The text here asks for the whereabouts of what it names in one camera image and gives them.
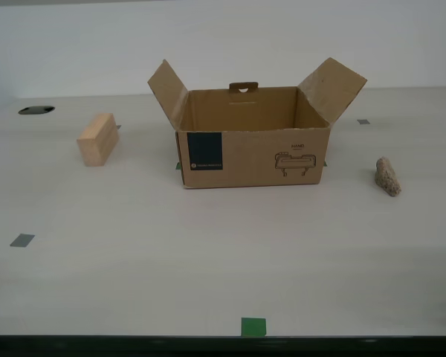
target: black cable hole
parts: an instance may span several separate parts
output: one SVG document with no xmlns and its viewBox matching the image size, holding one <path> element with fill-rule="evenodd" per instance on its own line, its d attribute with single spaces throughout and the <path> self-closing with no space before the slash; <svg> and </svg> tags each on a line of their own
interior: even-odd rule
<svg viewBox="0 0 446 357">
<path fill-rule="evenodd" d="M 54 106 L 28 106 L 18 112 L 21 115 L 38 115 L 52 112 Z"/>
</svg>

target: wooden block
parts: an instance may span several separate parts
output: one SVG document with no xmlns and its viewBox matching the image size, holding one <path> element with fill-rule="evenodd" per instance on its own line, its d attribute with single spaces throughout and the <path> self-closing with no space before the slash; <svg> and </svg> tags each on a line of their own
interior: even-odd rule
<svg viewBox="0 0 446 357">
<path fill-rule="evenodd" d="M 103 166 L 118 141 L 114 115 L 101 113 L 84 129 L 77 145 L 86 166 Z"/>
</svg>

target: white wall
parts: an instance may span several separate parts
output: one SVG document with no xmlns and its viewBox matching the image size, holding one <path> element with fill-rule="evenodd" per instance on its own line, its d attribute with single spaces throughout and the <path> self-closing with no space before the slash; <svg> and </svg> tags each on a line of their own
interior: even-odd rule
<svg viewBox="0 0 446 357">
<path fill-rule="evenodd" d="M 289 86 L 329 56 L 369 87 L 446 86 L 446 0 L 0 7 L 0 85 L 16 97 L 149 93 L 163 58 L 189 89 Z"/>
</svg>

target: green tape marker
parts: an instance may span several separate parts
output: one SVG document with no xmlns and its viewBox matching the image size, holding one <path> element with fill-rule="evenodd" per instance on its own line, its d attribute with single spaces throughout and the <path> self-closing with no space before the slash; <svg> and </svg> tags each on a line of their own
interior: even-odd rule
<svg viewBox="0 0 446 357">
<path fill-rule="evenodd" d="M 265 318 L 242 318 L 241 319 L 242 337 L 264 337 L 266 336 Z"/>
</svg>

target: gray tape marker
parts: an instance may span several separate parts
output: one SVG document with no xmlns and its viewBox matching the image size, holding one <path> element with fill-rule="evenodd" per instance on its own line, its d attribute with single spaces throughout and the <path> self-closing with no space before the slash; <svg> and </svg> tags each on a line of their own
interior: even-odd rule
<svg viewBox="0 0 446 357">
<path fill-rule="evenodd" d="M 34 238 L 34 234 L 20 234 L 17 238 L 10 244 L 10 247 L 20 247 L 24 248 L 31 242 Z"/>
</svg>

